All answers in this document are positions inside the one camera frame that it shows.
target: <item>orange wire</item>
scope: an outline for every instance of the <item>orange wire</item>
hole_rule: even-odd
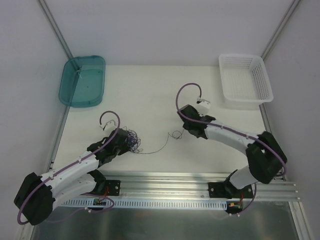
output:
[[[106,189],[105,189],[105,192],[104,192],[103,196],[107,196],[108,192],[109,192],[109,187],[107,186]]]
[[[241,205],[242,205],[242,201],[243,201],[243,199],[244,199],[244,194],[243,194],[243,193],[241,193],[241,199],[240,199],[240,201],[238,201],[238,202],[237,202],[237,204],[241,203]]]

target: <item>black wire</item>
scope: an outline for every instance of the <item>black wire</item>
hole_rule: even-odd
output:
[[[155,154],[155,153],[161,151],[167,145],[167,143],[169,141],[169,137],[178,140],[178,139],[182,138],[183,133],[184,133],[184,129],[182,131],[175,130],[175,131],[172,132],[172,134],[170,134],[168,132],[168,136],[167,136],[167,139],[166,139],[165,144],[163,145],[163,147],[161,147],[157,151],[142,152],[143,149],[139,148],[140,145],[141,145],[141,139],[138,137],[138,134],[133,130],[127,129],[126,126],[124,126],[123,128],[125,128],[127,133],[128,133],[127,143],[130,146],[130,152],[134,153],[134,154]]]

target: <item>white table surface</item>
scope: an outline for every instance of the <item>white table surface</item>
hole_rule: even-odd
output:
[[[102,102],[95,107],[70,108],[53,168],[62,167],[87,147],[105,137],[99,117],[107,110],[115,111],[121,127],[127,126],[141,138],[145,153],[160,149],[168,132],[181,131],[183,122],[176,113],[175,98],[186,83],[198,83],[202,97],[211,102],[208,115],[226,125],[247,132],[261,133],[264,124],[259,109],[234,110],[224,106],[218,67],[211,66],[125,66],[107,65]],[[194,105],[199,91],[186,87],[179,106]],[[116,120],[107,114],[103,122]],[[184,132],[182,139],[169,138],[167,145],[154,154],[128,152],[101,167],[109,171],[231,173],[247,165],[247,158],[218,141],[205,140]]]

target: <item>white mesh basket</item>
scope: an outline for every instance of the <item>white mesh basket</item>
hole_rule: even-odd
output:
[[[267,70],[261,57],[222,54],[219,66],[226,103],[235,108],[257,108],[274,99]]]

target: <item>transparent teal container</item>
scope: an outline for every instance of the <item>transparent teal container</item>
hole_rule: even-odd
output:
[[[59,100],[74,108],[101,103],[105,90],[106,61],[101,56],[74,57],[63,68]]]

